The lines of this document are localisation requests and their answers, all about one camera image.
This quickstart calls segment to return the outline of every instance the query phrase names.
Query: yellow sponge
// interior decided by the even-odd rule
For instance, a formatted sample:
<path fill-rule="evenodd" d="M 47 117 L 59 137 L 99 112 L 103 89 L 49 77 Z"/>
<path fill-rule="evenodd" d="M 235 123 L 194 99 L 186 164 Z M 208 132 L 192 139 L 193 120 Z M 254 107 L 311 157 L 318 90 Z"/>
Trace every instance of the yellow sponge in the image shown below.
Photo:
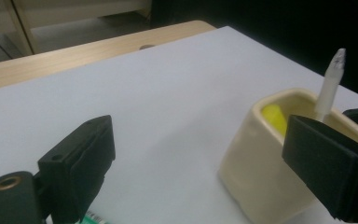
<path fill-rule="evenodd" d="M 261 114 L 283 137 L 286 135 L 287 122 L 280 106 L 266 105 L 261 110 Z"/>

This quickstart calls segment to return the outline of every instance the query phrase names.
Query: ceramic pen holder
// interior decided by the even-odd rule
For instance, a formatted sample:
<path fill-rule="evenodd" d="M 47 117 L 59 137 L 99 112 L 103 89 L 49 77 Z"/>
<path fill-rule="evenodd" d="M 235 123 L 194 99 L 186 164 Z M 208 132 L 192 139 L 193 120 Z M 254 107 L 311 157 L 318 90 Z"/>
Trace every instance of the ceramic pen holder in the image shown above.
<path fill-rule="evenodd" d="M 317 96 L 304 89 L 270 95 L 253 105 L 230 143 L 219 176 L 244 214 L 255 224 L 283 223 L 316 199 L 284 162 L 284 136 L 263 116 L 266 105 L 278 105 L 283 116 L 315 118 Z M 358 142 L 358 125 L 333 108 L 324 123 Z"/>

